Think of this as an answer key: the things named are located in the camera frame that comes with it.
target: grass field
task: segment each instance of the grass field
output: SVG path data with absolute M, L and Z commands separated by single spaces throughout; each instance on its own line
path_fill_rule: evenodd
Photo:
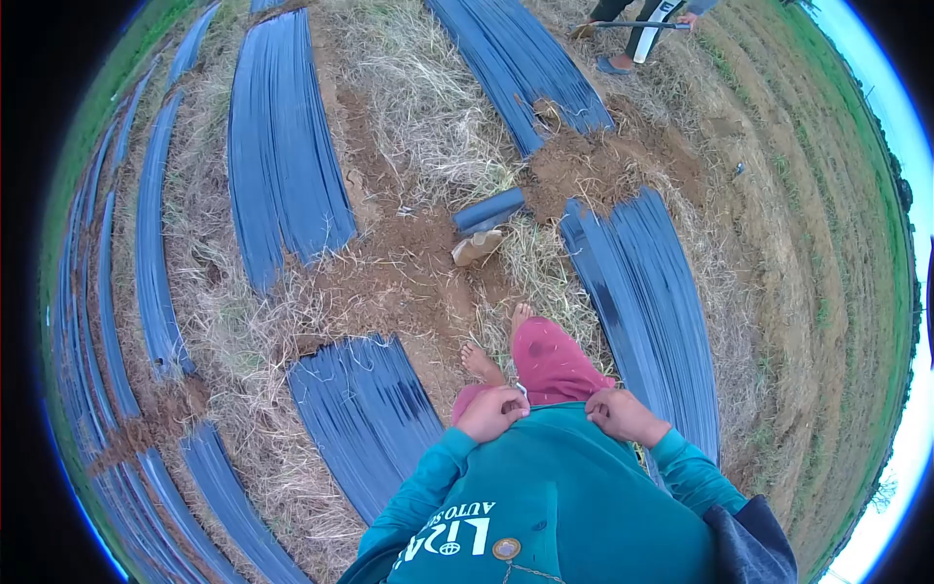
M 243 273 L 226 176 L 236 54 L 247 27 L 268 16 L 248 15 L 247 4 L 223 0 L 202 62 L 179 82 L 186 98 L 164 191 L 169 284 L 210 394 L 199 416 L 219 426 L 248 497 L 276 539 L 316 581 L 332 582 L 352 560 L 363 526 L 339 496 L 285 386 L 283 370 L 302 354 L 300 338 L 324 343 L 369 330 L 399 332 L 445 422 L 467 380 L 460 344 L 473 339 L 508 366 L 504 316 L 519 298 L 571 331 L 600 369 L 612 374 L 613 363 L 566 266 L 554 221 L 510 222 L 497 259 L 482 269 L 445 263 L 449 249 L 439 242 L 448 236 L 447 214 L 524 184 L 542 165 L 518 158 L 473 74 L 418 0 L 289 3 L 309 6 L 318 82 L 362 235 L 315 270 L 290 265 L 277 302 L 261 302 Z M 619 178 L 648 182 L 665 197 L 707 319 L 723 470 L 744 493 L 769 497 L 809 580 L 871 495 L 903 405 L 910 350 L 913 274 L 904 218 L 858 87 L 807 16 L 777 0 L 724 0 L 695 34 L 663 36 L 630 78 L 593 67 L 595 55 L 619 51 L 627 32 L 576 43 L 564 38 L 564 26 L 589 11 L 589 0 L 524 4 L 614 113 L 618 133 L 605 140 L 625 163 Z M 39 274 L 43 322 L 68 204 L 120 101 L 110 97 L 131 87 L 154 48 L 178 41 L 194 18 L 191 5 L 152 0 L 82 103 L 51 193 Z M 174 436 L 195 419 L 191 396 L 151 378 L 130 285 L 142 136 L 162 101 L 158 80 L 166 67 L 157 68 L 144 94 L 118 177 L 118 336 L 144 419 L 172 426 L 156 446 L 173 480 L 221 551 L 250 581 L 262 581 L 179 460 Z M 578 173 L 581 184 L 607 179 L 573 165 L 580 158 L 567 148 L 556 160 L 572 161 L 568 174 Z M 604 154 L 594 148 L 589 155 Z M 739 162 L 746 171 L 734 176 Z M 386 302 L 400 297 L 420 310 Z M 451 306 L 450 314 L 437 313 L 437 306 Z M 54 379 L 50 368 L 47 376 Z M 68 472 L 113 544 L 54 393 L 50 416 Z M 159 421 L 172 400 L 180 413 Z M 115 555 L 126 561 L 119 545 Z
M 840 268 L 846 302 L 847 333 L 844 337 L 846 383 L 838 405 L 839 412 L 836 415 L 840 420 L 840 433 L 841 436 L 845 436 L 844 439 L 854 439 L 856 433 L 864 432 L 865 426 L 860 427 L 862 424 L 869 426 L 870 436 L 870 440 L 861 443 L 864 450 L 859 457 L 861 460 L 858 462 L 858 468 L 861 468 L 862 472 L 857 470 L 856 477 L 851 479 L 856 488 L 852 491 L 852 498 L 848 497 L 842 507 L 842 515 L 828 517 L 828 525 L 822 529 L 822 536 L 816 541 L 801 542 L 802 546 L 806 544 L 820 549 L 816 557 L 807 554 L 802 558 L 802 576 L 805 581 L 810 581 L 829 563 L 832 555 L 839 549 L 844 536 L 851 532 L 854 521 L 865 509 L 884 465 L 884 456 L 889 451 L 895 423 L 900 419 L 909 364 L 913 258 L 908 257 L 906 219 L 899 206 L 895 176 L 889 165 L 887 148 L 861 91 L 850 76 L 839 53 L 799 8 L 780 8 L 778 3 L 769 2 L 757 3 L 755 11 L 757 12 L 756 19 L 769 24 L 768 36 L 765 36 L 763 31 L 760 39 L 770 37 L 775 46 L 794 48 L 791 52 L 793 52 L 795 66 L 798 70 L 808 72 L 808 87 L 804 92 L 812 93 L 817 99 L 810 103 L 807 100 L 796 100 L 791 95 L 792 92 L 788 91 L 788 86 L 783 83 L 781 75 L 770 66 L 770 60 L 763 58 L 764 53 L 757 52 L 756 43 L 749 38 L 748 31 L 744 30 L 738 22 L 724 15 L 726 12 L 724 9 L 715 10 L 714 15 L 719 21 L 721 15 L 725 16 L 720 22 L 725 32 L 743 50 L 745 58 L 753 62 L 772 95 L 787 109 L 795 129 L 795 138 L 809 161 L 810 173 L 823 203 L 824 216 L 834 249 L 832 259 L 836 260 Z M 752 110 L 755 118 L 761 120 L 762 112 L 751 103 L 749 91 L 743 85 L 748 80 L 736 75 L 735 65 L 724 56 L 723 51 L 715 45 L 715 41 L 710 36 L 701 36 L 701 45 L 710 53 L 717 71 L 724 82 L 734 90 L 739 101 Z M 844 219 L 838 214 L 838 210 L 845 207 L 838 205 L 842 194 L 834 192 L 835 189 L 831 184 L 833 182 L 832 167 L 828 168 L 826 164 L 822 164 L 822 160 L 828 155 L 828 149 L 822 148 L 826 146 L 827 141 L 822 138 L 821 142 L 818 142 L 814 138 L 814 135 L 823 135 L 827 128 L 839 136 L 837 140 L 840 140 L 843 135 L 854 138 L 848 143 L 859 146 L 861 152 L 858 157 L 868 163 L 869 167 L 867 171 L 851 173 L 850 178 L 861 181 L 860 186 L 866 194 L 878 197 L 875 204 L 866 209 L 862 215 L 864 225 L 867 226 L 864 229 L 868 228 L 870 236 L 876 241 L 884 242 L 884 247 L 887 249 L 887 254 L 879 262 L 878 274 L 875 276 L 877 290 L 889 289 L 887 294 L 876 301 L 876 306 L 882 308 L 891 319 L 889 323 L 883 324 L 880 331 L 880 335 L 887 336 L 887 338 L 878 340 L 881 343 L 881 354 L 877 357 L 874 372 L 880 374 L 878 378 L 885 391 L 876 392 L 875 396 L 860 395 L 857 387 L 858 367 L 861 363 L 856 356 L 856 344 L 860 342 L 858 339 L 859 320 L 865 318 L 861 312 L 859 296 L 865 290 L 860 290 L 861 280 L 855 278 L 852 273 L 853 263 L 850 257 L 847 257 L 846 248 L 852 243 L 848 241 L 852 240 L 849 230 L 853 229 L 854 224 L 844 224 Z M 787 159 L 781 152 L 776 152 L 773 156 L 773 163 L 788 193 L 791 206 L 800 213 L 798 201 L 800 187 L 788 173 Z M 805 235 L 805 239 L 810 238 L 810 234 L 805 232 Z M 819 271 L 819 265 L 828 259 L 821 256 L 819 252 L 813 252 L 812 257 L 815 272 Z M 828 326 L 830 309 L 832 307 L 829 305 L 829 300 L 820 298 L 816 314 L 819 328 Z M 871 408 L 874 413 L 871 417 L 864 418 L 862 424 L 859 424 L 853 410 L 855 407 L 865 407 L 867 399 L 877 402 Z M 819 420 L 815 428 L 823 430 L 822 425 L 818 425 L 821 423 L 822 421 Z M 821 498 L 814 498 L 820 488 L 818 482 L 822 478 L 822 473 L 824 477 L 827 476 L 828 467 L 840 464 L 838 459 L 842 456 L 841 448 L 845 446 L 838 443 L 835 448 L 831 448 L 833 445 L 827 443 L 821 432 L 812 433 L 808 454 L 802 461 L 799 494 L 796 496 L 794 509 L 795 520 L 791 525 L 793 538 L 797 535 L 795 528 L 800 526 L 804 515 L 821 512 Z M 839 513 L 840 510 L 835 510 L 834 515 Z

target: blue plastic mulch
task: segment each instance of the blue plastic mulch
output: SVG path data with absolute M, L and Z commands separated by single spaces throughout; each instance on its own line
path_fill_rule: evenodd
M 139 416 L 139 404 L 130 389 L 130 380 L 126 377 L 120 341 L 117 339 L 117 323 L 114 321 L 113 291 L 110 289 L 110 238 L 113 231 L 114 198 L 111 191 L 107 195 L 104 207 L 104 219 L 101 222 L 101 243 L 97 261 L 97 308 L 101 320 L 101 337 L 104 341 L 104 355 L 107 372 L 113 385 L 117 409 L 124 418 Z
M 83 463 L 88 464 L 94 456 L 108 446 L 108 443 L 104 428 L 94 410 L 92 385 L 85 368 L 87 341 L 84 340 L 85 331 L 80 326 L 83 319 L 79 317 L 82 313 L 78 310 L 79 303 L 75 292 L 78 286 L 72 280 L 73 274 L 78 272 L 83 275 L 78 285 L 83 287 L 87 282 L 87 271 L 81 269 L 82 264 L 78 261 L 78 232 L 86 194 L 85 184 L 85 187 L 78 190 L 72 202 L 68 231 L 64 238 L 62 257 L 59 259 L 52 346 L 55 351 L 56 377 L 62 392 L 65 416 L 75 436 L 78 456 Z M 86 267 L 87 254 L 83 257 Z M 81 294 L 80 306 L 84 307 L 83 289 Z
M 510 216 L 524 206 L 522 191 L 514 187 L 458 211 L 451 220 L 458 227 L 458 235 L 466 237 L 509 221 Z
M 152 124 L 136 203 L 136 297 L 146 351 L 157 377 L 170 375 L 175 366 L 186 374 L 195 370 L 178 331 L 163 249 L 165 156 L 181 99 L 181 91 L 173 95 Z
M 331 474 L 372 524 L 443 431 L 402 343 L 373 335 L 322 347 L 288 382 Z
M 356 232 L 318 91 L 305 8 L 247 32 L 227 134 L 233 225 L 253 289 L 266 294 L 282 245 L 308 264 Z
M 194 435 L 181 439 L 180 447 L 198 490 L 253 565 L 270 582 L 310 584 L 311 580 L 279 546 L 253 508 L 214 425 L 198 424 Z
M 522 157 L 545 143 L 532 104 L 551 99 L 580 134 L 612 128 L 600 97 L 558 41 L 518 0 L 425 0 L 447 29 Z
M 220 2 L 215 2 L 207 7 L 205 13 L 198 17 L 189 29 L 185 38 L 178 44 L 176 56 L 172 60 L 172 66 L 169 67 L 169 77 L 165 80 L 165 90 L 168 91 L 172 84 L 181 77 L 181 74 L 191 69 L 194 62 L 198 60 L 198 49 L 201 47 L 201 40 L 205 37 L 207 26 L 214 18 L 214 13 L 220 8 Z
M 101 414 L 104 416 L 104 422 L 108 430 L 117 430 L 117 419 L 114 418 L 113 410 L 110 409 L 110 400 L 107 399 L 107 393 L 104 389 L 104 379 L 101 377 L 101 369 L 97 365 L 97 357 L 94 353 L 94 344 L 91 339 L 91 324 L 88 319 L 88 256 L 90 250 L 84 250 L 84 262 L 81 263 L 81 338 L 83 340 L 82 353 L 84 361 L 88 364 L 88 371 L 91 372 L 91 389 L 94 391 L 94 397 L 97 399 L 97 405 L 100 407 Z
M 165 470 L 165 464 L 159 451 L 150 448 L 146 452 L 137 453 L 136 459 L 142 466 L 143 474 L 146 475 L 152 489 L 159 496 L 163 508 L 172 516 L 178 529 L 205 563 L 219 577 L 223 578 L 224 582 L 247 584 L 247 581 L 236 573 L 227 558 L 215 548 L 214 543 L 207 537 L 201 525 L 198 524 L 198 521 L 189 511 L 188 506 L 185 505 L 184 499 L 178 494 L 178 489 L 172 482 L 172 478 L 169 477 L 168 471 Z
M 589 210 L 582 218 L 583 209 L 577 200 L 568 201 L 561 234 L 623 383 L 719 464 L 710 342 L 694 279 L 661 196 L 643 186 L 608 220 Z
M 274 8 L 285 4 L 286 0 L 249 0 L 249 11 L 253 12 L 263 12 L 269 8 Z
M 126 150 L 130 143 L 130 129 L 133 127 L 133 119 L 136 117 L 136 108 L 139 106 L 139 98 L 143 96 L 143 91 L 146 90 L 146 85 L 149 83 L 149 78 L 152 77 L 152 72 L 156 70 L 159 59 L 160 57 L 157 55 L 156 58 L 152 60 L 149 71 L 136 83 L 136 89 L 133 91 L 133 97 L 130 99 L 130 106 L 127 107 L 126 115 L 123 116 L 123 125 L 120 127 L 120 133 L 117 135 L 116 150 L 114 150 L 114 157 L 110 161 L 111 175 L 114 174 L 114 171 L 117 170 L 117 166 L 123 162 L 123 158 L 126 156 Z
M 117 106 L 117 112 L 114 114 L 115 116 L 120 113 L 121 108 L 123 108 L 123 102 L 120 102 Z M 107 156 L 107 147 L 110 145 L 110 138 L 113 136 L 116 127 L 116 120 L 111 122 L 110 126 L 107 127 L 104 139 L 101 141 L 101 148 L 97 151 L 97 159 L 94 161 L 94 166 L 89 170 L 91 180 L 88 184 L 88 210 L 84 215 L 85 228 L 91 225 L 91 218 L 94 216 L 94 204 L 97 201 L 97 182 L 101 177 L 101 166 L 104 165 L 104 158 Z
M 169 581 L 207 584 L 194 565 L 165 530 L 149 500 L 139 475 L 127 463 L 109 466 L 95 478 L 102 503 L 110 511 L 111 521 L 119 525 L 123 540 L 139 550 L 143 557 L 158 566 L 156 572 Z

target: tree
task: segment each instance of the tree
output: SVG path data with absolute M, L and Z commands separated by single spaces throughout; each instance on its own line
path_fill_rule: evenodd
M 875 507 L 876 513 L 885 513 L 889 504 L 892 503 L 892 497 L 895 491 L 899 489 L 899 480 L 895 477 L 889 477 L 879 483 L 879 488 L 870 499 L 870 503 Z

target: brown soil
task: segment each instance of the brown soil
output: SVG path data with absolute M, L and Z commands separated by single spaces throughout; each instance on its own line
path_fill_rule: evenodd
M 565 126 L 531 156 L 523 193 L 536 221 L 559 219 L 568 197 L 606 216 L 641 185 L 653 186 L 647 172 L 652 169 L 665 172 L 692 202 L 703 200 L 700 161 L 677 130 L 640 123 L 632 104 L 619 96 L 606 105 L 617 123 L 615 132 L 582 136 Z

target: bare foot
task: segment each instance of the bare foot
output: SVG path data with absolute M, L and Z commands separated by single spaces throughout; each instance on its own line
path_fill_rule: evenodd
M 500 367 L 474 343 L 467 343 L 460 349 L 460 362 L 464 369 L 480 377 L 487 385 L 506 385 L 506 378 L 502 376 Z
M 610 59 L 610 64 L 617 69 L 626 70 L 631 70 L 635 66 L 635 62 L 625 52 Z
M 523 322 L 535 316 L 535 312 L 531 309 L 531 306 L 520 302 L 516 305 L 516 309 L 513 310 L 513 325 L 512 330 L 509 332 L 509 346 L 513 346 L 513 341 L 516 339 L 516 331 L 519 330 L 519 326 Z

